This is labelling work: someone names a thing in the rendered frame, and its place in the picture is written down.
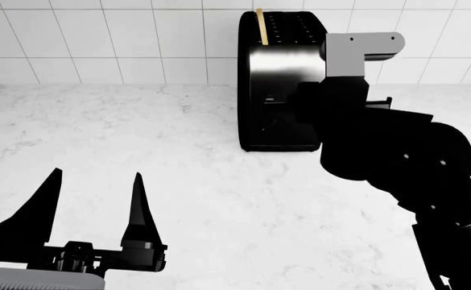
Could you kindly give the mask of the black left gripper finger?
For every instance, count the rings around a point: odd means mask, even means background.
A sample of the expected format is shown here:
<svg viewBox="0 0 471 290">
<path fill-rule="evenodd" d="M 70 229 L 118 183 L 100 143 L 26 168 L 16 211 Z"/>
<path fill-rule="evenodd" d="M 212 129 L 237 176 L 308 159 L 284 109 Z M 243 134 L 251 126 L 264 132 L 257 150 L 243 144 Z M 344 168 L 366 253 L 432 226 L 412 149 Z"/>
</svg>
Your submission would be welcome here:
<svg viewBox="0 0 471 290">
<path fill-rule="evenodd" d="M 166 250 L 152 217 L 141 173 L 136 173 L 130 202 L 130 216 L 121 240 L 122 248 Z"/>
<path fill-rule="evenodd" d="M 26 246 L 42 246 L 49 241 L 62 177 L 63 171 L 55 168 L 11 217 L 0 222 L 0 243 L 16 242 Z"/>
</svg>

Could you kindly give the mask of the black and chrome toaster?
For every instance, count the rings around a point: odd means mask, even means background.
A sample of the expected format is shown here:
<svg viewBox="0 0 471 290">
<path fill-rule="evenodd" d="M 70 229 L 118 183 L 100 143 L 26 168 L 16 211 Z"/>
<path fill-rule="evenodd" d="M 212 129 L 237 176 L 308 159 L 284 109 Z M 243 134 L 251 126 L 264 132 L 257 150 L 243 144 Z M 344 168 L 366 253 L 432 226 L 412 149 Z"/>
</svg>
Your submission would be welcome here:
<svg viewBox="0 0 471 290">
<path fill-rule="evenodd" d="M 325 77 L 326 28 L 309 11 L 255 11 L 238 24 L 238 138 L 244 151 L 316 151 L 312 124 L 300 117 L 304 87 Z"/>
</svg>

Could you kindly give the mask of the tan bread slice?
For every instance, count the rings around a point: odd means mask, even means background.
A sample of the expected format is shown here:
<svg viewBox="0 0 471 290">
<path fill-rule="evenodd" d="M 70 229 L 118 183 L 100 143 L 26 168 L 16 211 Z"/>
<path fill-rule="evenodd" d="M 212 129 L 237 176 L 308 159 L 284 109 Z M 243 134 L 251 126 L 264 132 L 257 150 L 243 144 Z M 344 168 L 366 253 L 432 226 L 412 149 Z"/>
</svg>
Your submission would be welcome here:
<svg viewBox="0 0 471 290">
<path fill-rule="evenodd" d="M 261 8 L 255 10 L 257 20 L 258 20 L 258 29 L 261 36 L 261 43 L 262 45 L 268 45 L 268 38 L 266 33 L 266 24 L 264 19 L 264 14 Z"/>
</svg>

